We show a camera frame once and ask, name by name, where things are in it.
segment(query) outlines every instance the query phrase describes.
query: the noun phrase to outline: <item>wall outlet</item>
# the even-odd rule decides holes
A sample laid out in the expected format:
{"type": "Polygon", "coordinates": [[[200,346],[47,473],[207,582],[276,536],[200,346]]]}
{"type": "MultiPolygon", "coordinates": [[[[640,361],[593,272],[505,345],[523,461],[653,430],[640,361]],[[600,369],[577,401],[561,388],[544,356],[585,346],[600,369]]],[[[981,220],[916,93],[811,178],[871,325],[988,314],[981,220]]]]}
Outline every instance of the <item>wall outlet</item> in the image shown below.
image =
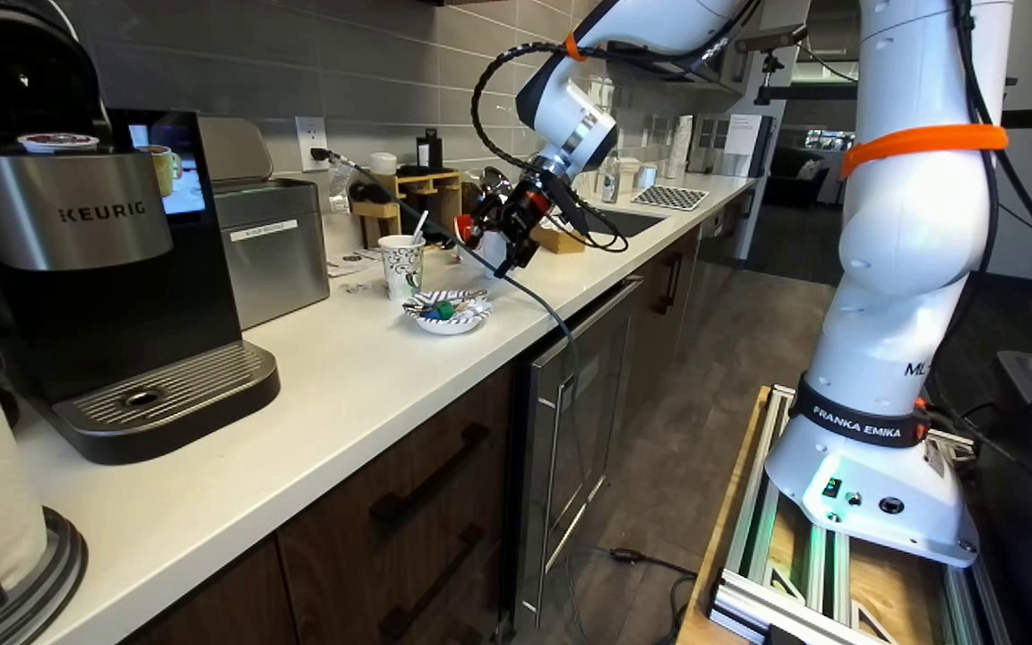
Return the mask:
{"type": "Polygon", "coordinates": [[[305,171],[330,167],[327,157],[313,157],[313,152],[330,152],[327,117],[295,117],[295,128],[298,128],[301,167],[305,171]]]}

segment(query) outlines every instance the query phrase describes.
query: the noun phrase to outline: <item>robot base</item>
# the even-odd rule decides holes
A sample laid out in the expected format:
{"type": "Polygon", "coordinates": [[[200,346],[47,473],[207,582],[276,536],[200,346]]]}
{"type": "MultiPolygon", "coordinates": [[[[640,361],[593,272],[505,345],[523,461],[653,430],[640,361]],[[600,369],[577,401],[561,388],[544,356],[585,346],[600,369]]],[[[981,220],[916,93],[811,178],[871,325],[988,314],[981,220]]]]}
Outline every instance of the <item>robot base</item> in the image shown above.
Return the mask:
{"type": "Polygon", "coordinates": [[[768,460],[768,477],[823,530],[947,565],[977,559],[950,443],[873,448],[797,417],[768,460]]]}

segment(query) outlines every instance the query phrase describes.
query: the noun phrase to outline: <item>robotic arm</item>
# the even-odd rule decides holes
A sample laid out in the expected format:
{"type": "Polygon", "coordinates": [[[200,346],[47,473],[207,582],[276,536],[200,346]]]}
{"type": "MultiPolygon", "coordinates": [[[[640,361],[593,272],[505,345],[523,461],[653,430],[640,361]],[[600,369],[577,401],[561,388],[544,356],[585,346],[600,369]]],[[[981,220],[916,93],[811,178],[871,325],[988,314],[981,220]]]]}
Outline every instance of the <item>robotic arm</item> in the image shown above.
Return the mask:
{"type": "MultiPolygon", "coordinates": [[[[572,59],[606,42],[711,49],[747,11],[743,0],[602,0],[520,93],[520,117],[544,141],[527,188],[547,188],[558,203],[558,183],[595,167],[618,142],[618,121],[571,81],[572,59]]],[[[846,188],[846,277],[768,477],[818,528],[969,565],[977,536],[950,456],[926,442],[916,399],[986,247],[981,152],[1002,141],[975,121],[971,88],[1000,114],[1009,0],[862,0],[859,16],[862,148],[846,188]]],[[[527,226],[502,229],[520,244],[527,226]]]]}

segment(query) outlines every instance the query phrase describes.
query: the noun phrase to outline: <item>coffee maker drip tray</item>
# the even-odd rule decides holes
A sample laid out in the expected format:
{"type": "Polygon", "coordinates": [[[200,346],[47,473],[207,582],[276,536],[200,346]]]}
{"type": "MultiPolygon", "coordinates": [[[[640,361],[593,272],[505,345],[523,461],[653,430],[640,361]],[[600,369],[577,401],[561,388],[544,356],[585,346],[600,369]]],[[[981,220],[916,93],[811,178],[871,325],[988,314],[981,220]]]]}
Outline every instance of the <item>coffee maker drip tray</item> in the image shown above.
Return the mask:
{"type": "Polygon", "coordinates": [[[238,342],[47,413],[91,461],[139,461],[269,406],[276,391],[276,360],[238,342]]]}

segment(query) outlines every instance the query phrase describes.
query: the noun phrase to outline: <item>keurig coffee maker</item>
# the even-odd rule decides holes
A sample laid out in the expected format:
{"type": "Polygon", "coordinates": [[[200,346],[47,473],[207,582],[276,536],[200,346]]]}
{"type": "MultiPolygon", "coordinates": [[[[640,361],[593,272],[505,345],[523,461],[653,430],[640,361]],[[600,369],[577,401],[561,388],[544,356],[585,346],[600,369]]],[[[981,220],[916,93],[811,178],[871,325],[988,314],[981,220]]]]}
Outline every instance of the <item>keurig coffee maker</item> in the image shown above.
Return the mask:
{"type": "Polygon", "coordinates": [[[106,110],[47,4],[0,4],[0,391],[87,460],[173,452],[276,399],[240,342],[196,117],[106,110]]]}

